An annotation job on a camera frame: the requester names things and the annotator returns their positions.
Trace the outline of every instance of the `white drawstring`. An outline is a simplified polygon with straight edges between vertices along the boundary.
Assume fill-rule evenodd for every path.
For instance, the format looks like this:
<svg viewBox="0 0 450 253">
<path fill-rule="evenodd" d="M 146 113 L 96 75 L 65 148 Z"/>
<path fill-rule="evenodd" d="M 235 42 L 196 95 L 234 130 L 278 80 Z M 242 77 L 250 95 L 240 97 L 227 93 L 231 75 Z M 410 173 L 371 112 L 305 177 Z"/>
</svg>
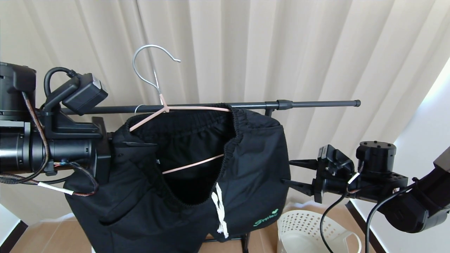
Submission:
<svg viewBox="0 0 450 253">
<path fill-rule="evenodd" d="M 217 194 L 215 192 L 213 192 L 211 194 L 211 198 L 214 201 L 214 204 L 216 205 L 217 215 L 219 217 L 219 222 L 220 222 L 217 232 L 224 233 L 225 238 L 228 238 L 228 229 L 227 229 L 226 222 L 225 222 L 225 207 L 222 202 L 222 190 L 219 186 L 219 183 L 216 183 L 216 191 L 217 191 Z"/>
</svg>

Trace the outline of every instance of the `beige curtain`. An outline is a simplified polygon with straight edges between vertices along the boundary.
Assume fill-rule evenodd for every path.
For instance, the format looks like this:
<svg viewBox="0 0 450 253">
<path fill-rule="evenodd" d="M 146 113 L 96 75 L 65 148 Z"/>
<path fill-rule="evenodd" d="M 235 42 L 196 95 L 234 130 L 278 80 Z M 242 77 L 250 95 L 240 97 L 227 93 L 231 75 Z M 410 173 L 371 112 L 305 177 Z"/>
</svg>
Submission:
<svg viewBox="0 0 450 253">
<path fill-rule="evenodd" d="M 133 72 L 156 68 L 168 103 L 360 99 L 359 108 L 274 112 L 291 159 L 332 144 L 349 156 L 362 140 L 393 142 L 450 56 L 448 0 L 66 0 L 0 1 L 1 61 L 37 70 L 92 72 L 101 104 L 158 104 Z M 52 88 L 66 80 L 55 75 Z M 103 115 L 109 131 L 130 115 Z M 292 168 L 295 180 L 314 173 Z M 297 194 L 300 200 L 307 200 Z M 1 203 L 28 224 L 70 212 L 62 194 L 2 185 Z"/>
</svg>

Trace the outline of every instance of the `clothes rack pole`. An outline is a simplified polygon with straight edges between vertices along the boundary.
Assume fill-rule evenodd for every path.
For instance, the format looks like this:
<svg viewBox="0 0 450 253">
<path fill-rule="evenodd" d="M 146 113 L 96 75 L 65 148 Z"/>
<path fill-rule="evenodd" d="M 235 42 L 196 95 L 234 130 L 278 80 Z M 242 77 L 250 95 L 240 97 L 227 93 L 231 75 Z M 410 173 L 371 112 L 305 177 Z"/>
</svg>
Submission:
<svg viewBox="0 0 450 253">
<path fill-rule="evenodd" d="M 249 103 L 228 103 L 234 108 L 239 109 L 264 109 L 264 115 L 272 117 L 272 112 L 275 110 L 288 110 L 291 108 L 308 108 L 308 107 L 343 107 L 353 106 L 359 107 L 360 100 L 349 101 L 312 101 L 312 102 L 293 102 L 290 100 L 277 100 L 269 102 L 249 102 Z M 210 104 L 177 104 L 170 106 L 205 106 Z M 94 107 L 86 114 L 114 114 L 114 113 L 153 113 L 162 108 L 161 105 L 131 105 L 131 106 L 98 106 Z M 63 113 L 67 115 L 74 115 L 75 113 L 68 108 L 62 108 Z M 231 238 L 231 240 L 241 240 L 242 252 L 248 252 L 248 244 L 250 241 L 250 233 Z M 216 242 L 216 239 L 206 239 L 204 242 Z"/>
</svg>

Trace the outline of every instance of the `laundry basket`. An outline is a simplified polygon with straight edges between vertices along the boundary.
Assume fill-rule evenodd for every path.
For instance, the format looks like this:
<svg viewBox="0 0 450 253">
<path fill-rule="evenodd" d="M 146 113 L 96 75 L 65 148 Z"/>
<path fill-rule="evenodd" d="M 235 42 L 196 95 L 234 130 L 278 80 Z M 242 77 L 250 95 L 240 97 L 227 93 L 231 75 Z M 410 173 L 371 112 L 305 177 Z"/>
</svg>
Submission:
<svg viewBox="0 0 450 253">
<path fill-rule="evenodd" d="M 278 253 L 328 253 L 320 237 L 320 219 L 322 215 L 304 210 L 285 212 L 278 220 Z M 335 253 L 349 253 L 347 237 L 356 236 L 358 252 L 362 245 L 359 237 L 332 219 L 324 219 L 324 236 Z"/>
</svg>

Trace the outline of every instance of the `pink hanger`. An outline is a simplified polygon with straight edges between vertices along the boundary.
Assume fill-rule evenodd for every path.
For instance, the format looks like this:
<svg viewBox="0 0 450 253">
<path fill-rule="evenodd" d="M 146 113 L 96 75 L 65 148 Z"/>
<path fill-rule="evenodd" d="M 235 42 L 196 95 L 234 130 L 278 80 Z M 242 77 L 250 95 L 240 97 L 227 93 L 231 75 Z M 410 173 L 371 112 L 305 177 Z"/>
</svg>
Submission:
<svg viewBox="0 0 450 253">
<path fill-rule="evenodd" d="M 171 109 L 172 109 L 172 110 L 215 110 L 215 111 L 231 112 L 229 109 L 226 109 L 226 108 L 219 108 L 219 107 L 208 107 L 208 106 L 168 106 L 168 105 L 166 104 L 166 101 L 164 100 L 164 97 L 163 97 L 163 95 L 162 95 L 162 93 L 161 93 L 161 90 L 159 89 L 159 85 L 155 85 L 155 84 L 153 84 L 152 82 L 150 82 L 150 81 L 146 80 L 145 78 L 143 78 L 143 77 L 139 74 L 139 72 L 137 71 L 137 69 L 136 69 L 136 56 L 138 55 L 138 53 L 139 53 L 141 50 L 143 50 L 143 49 L 145 49 L 145 48 L 149 48 L 149 47 L 156 47 L 156 48 L 159 48 L 159 49 L 163 50 L 166 54 L 168 54 L 168 55 L 170 56 L 170 58 L 172 58 L 172 60 L 174 60 L 174 61 L 176 61 L 176 62 L 181 62 L 181 60 L 175 59 L 175 58 L 174 58 L 174 57 L 173 57 L 166 49 L 164 49 L 163 47 L 160 47 L 160 46 L 158 46 L 158 45 L 144 45 L 144 46 L 140 47 L 140 48 L 135 52 L 135 55 L 133 56 L 133 69 L 134 69 L 136 75 L 138 75 L 140 79 L 142 79 L 144 82 L 150 84 L 151 86 L 155 87 L 155 89 L 158 91 L 158 94 L 159 94 L 159 97 L 160 97 L 160 99 L 161 99 L 163 108 L 160 109 L 159 111 L 153 113 L 152 115 L 146 117 L 145 119 L 141 120 L 140 122 L 138 122 L 138 123 L 135 124 L 134 126 L 130 127 L 130 131 L 136 130 L 138 127 L 142 126 L 143 124 L 145 124 L 145 123 L 148 122 L 149 120 L 155 118 L 156 116 L 158 116 L 158 115 L 161 114 L 161 113 L 168 113 Z M 200 161 L 200 162 L 197 162 L 197 163 L 193 163 L 193 164 L 190 164 L 190 165 L 186 165 L 186 166 L 182 166 L 182 167 L 179 167 L 179 168 L 175 168 L 175 169 L 171 169 L 171 170 L 165 171 L 165 172 L 163 172 L 163 174 L 167 174 L 167 173 L 171 173 L 171 172 L 183 170 L 183 169 L 186 169 L 186 168 L 189 168 L 189 167 L 197 166 L 197 165 L 199 165 L 199 164 L 207 163 L 207 162 L 209 162 L 209 161 L 212 161 L 212 160 L 214 160 L 214 159 L 217 159 L 217 158 L 220 158 L 220 157 L 223 157 L 223 156 L 224 156 L 224 155 L 221 154 L 221 155 L 218 155 L 218 156 L 215 156 L 215 157 L 211 157 L 211 158 L 208 158 L 208 159 L 206 159 L 206 160 L 203 160 L 203 161 Z"/>
</svg>

